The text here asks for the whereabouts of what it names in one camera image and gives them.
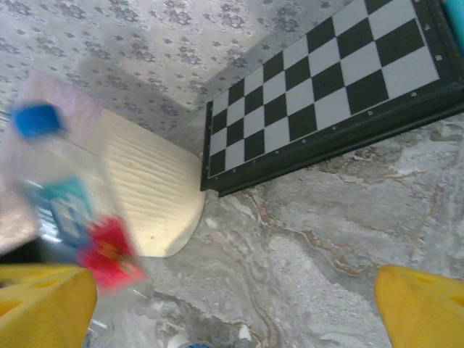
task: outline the marble floor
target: marble floor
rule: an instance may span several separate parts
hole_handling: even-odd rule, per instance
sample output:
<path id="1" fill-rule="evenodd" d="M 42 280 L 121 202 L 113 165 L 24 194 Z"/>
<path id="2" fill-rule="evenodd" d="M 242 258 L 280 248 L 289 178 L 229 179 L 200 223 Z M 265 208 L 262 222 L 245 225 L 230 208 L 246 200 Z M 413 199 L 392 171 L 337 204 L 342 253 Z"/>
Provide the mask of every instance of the marble floor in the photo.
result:
<path id="1" fill-rule="evenodd" d="M 199 154 L 203 119 L 169 139 Z M 152 295 L 90 347 L 387 348 L 380 265 L 464 278 L 464 115 L 218 198 L 190 242 L 146 258 Z M 232 345 L 240 329 L 252 344 Z"/>

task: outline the floral wall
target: floral wall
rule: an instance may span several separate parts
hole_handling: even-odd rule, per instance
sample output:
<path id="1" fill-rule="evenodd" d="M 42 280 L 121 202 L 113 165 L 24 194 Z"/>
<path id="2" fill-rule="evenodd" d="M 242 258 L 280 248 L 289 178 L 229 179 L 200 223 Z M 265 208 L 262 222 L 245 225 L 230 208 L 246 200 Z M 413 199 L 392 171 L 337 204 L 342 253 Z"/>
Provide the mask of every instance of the floral wall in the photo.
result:
<path id="1" fill-rule="evenodd" d="M 163 134 L 347 2 L 0 0 L 0 110 L 39 69 Z"/>

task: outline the chessboard frame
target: chessboard frame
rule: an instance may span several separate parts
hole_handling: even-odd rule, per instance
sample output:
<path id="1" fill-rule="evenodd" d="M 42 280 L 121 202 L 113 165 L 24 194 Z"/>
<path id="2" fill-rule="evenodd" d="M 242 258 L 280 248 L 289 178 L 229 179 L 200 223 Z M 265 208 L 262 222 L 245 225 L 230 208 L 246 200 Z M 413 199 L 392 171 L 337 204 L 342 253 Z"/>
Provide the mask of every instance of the chessboard frame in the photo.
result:
<path id="1" fill-rule="evenodd" d="M 413 0 L 419 23 L 431 26 L 425 39 L 440 79 L 290 143 L 278 151 L 209 177 L 213 101 L 207 103 L 201 190 L 219 196 L 249 188 L 295 170 L 329 160 L 397 134 L 464 111 L 464 64 L 439 1 Z"/>

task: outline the black square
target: black square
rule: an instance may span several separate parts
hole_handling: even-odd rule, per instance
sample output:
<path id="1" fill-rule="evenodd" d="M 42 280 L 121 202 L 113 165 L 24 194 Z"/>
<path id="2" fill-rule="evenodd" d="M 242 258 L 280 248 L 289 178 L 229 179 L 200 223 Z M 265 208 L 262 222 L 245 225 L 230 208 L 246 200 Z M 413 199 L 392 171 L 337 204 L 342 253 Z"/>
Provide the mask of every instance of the black square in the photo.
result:
<path id="1" fill-rule="evenodd" d="M 318 49 L 323 44 L 335 37 L 334 22 L 332 17 L 324 20 L 321 24 L 314 27 L 307 35 L 307 48 L 309 53 Z"/>
<path id="2" fill-rule="evenodd" d="M 312 78 L 312 91 L 315 101 L 343 87 L 344 81 L 340 63 L 332 65 Z"/>
<path id="3" fill-rule="evenodd" d="M 305 57 L 285 70 L 286 90 L 288 91 L 310 77 L 310 61 Z"/>
<path id="4" fill-rule="evenodd" d="M 245 138 L 245 161 L 264 154 L 264 130 Z"/>
<path id="5" fill-rule="evenodd" d="M 414 52 L 424 45 L 415 20 L 403 24 L 379 38 L 376 42 L 378 56 L 382 66 L 394 62 L 405 55 Z"/>
<path id="6" fill-rule="evenodd" d="M 349 109 L 352 114 L 372 107 L 389 98 L 382 71 L 362 78 L 347 86 Z"/>
<path id="7" fill-rule="evenodd" d="M 374 13 L 381 7 L 387 5 L 391 0 L 365 0 L 365 6 L 368 9 L 368 14 Z"/>
<path id="8" fill-rule="evenodd" d="M 277 53 L 274 57 L 269 59 L 262 65 L 264 75 L 264 82 L 270 80 L 281 71 L 283 71 L 283 51 Z"/>
<path id="9" fill-rule="evenodd" d="M 241 79 L 235 85 L 229 88 L 229 105 L 232 105 L 245 93 L 245 79 Z"/>
<path id="10" fill-rule="evenodd" d="M 221 111 L 212 118 L 212 134 L 217 133 L 227 126 L 227 109 Z"/>
<path id="11" fill-rule="evenodd" d="M 244 138 L 244 119 L 232 123 L 227 127 L 227 146 Z"/>
<path id="12" fill-rule="evenodd" d="M 262 105 L 262 86 L 245 96 L 245 115 Z"/>
<path id="13" fill-rule="evenodd" d="M 268 127 L 287 116 L 285 94 L 278 96 L 264 106 L 264 125 Z"/>
<path id="14" fill-rule="evenodd" d="M 210 157 L 210 177 L 223 172 L 225 169 L 225 150 Z"/>
<path id="15" fill-rule="evenodd" d="M 317 129 L 314 104 L 289 116 L 290 141 L 306 136 Z"/>
<path id="16" fill-rule="evenodd" d="M 369 25 L 369 19 L 365 18 L 358 24 L 352 26 L 350 29 L 340 34 L 336 40 L 339 44 L 341 59 L 369 44 L 374 40 Z"/>

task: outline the chessboard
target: chessboard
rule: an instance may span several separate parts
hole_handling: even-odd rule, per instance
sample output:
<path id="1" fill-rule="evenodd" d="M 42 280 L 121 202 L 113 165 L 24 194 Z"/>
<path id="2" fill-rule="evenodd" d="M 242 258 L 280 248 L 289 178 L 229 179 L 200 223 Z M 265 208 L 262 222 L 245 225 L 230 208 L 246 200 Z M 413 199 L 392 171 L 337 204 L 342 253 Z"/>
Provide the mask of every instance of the chessboard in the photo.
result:
<path id="1" fill-rule="evenodd" d="M 430 99 L 446 105 L 431 115 Z M 354 0 L 208 104 L 202 189 L 237 191 L 462 101 L 462 57 L 439 5 Z"/>

